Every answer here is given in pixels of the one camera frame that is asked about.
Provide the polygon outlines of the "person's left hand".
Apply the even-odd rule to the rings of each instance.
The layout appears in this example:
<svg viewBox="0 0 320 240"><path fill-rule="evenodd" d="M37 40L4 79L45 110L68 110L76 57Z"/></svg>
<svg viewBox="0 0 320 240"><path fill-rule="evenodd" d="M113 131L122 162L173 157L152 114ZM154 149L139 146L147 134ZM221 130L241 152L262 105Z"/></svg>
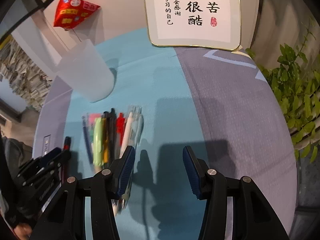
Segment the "person's left hand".
<svg viewBox="0 0 320 240"><path fill-rule="evenodd" d="M29 240L31 233L32 233L32 228L25 223L18 224L14 228L14 234L20 240Z"/></svg>

